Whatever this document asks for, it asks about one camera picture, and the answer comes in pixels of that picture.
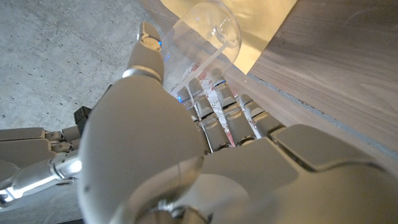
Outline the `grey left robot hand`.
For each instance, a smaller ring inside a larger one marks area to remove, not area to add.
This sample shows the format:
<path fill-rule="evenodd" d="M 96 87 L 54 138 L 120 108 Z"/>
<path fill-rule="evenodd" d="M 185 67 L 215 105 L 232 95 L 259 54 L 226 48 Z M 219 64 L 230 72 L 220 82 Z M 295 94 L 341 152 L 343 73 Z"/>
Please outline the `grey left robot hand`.
<path fill-rule="evenodd" d="M 235 147 L 207 154 L 186 108 L 162 87 L 148 22 L 122 79 L 80 142 L 87 223 L 396 223 L 397 176 L 313 127 L 286 127 L 243 96 Z"/>

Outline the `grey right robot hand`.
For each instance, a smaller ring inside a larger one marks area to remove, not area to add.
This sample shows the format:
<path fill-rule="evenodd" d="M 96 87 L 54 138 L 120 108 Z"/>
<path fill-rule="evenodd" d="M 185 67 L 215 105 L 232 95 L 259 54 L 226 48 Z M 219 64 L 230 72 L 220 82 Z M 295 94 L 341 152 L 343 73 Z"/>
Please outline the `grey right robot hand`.
<path fill-rule="evenodd" d="M 57 194 L 78 178 L 81 132 L 44 128 L 1 130 L 1 211 Z"/>

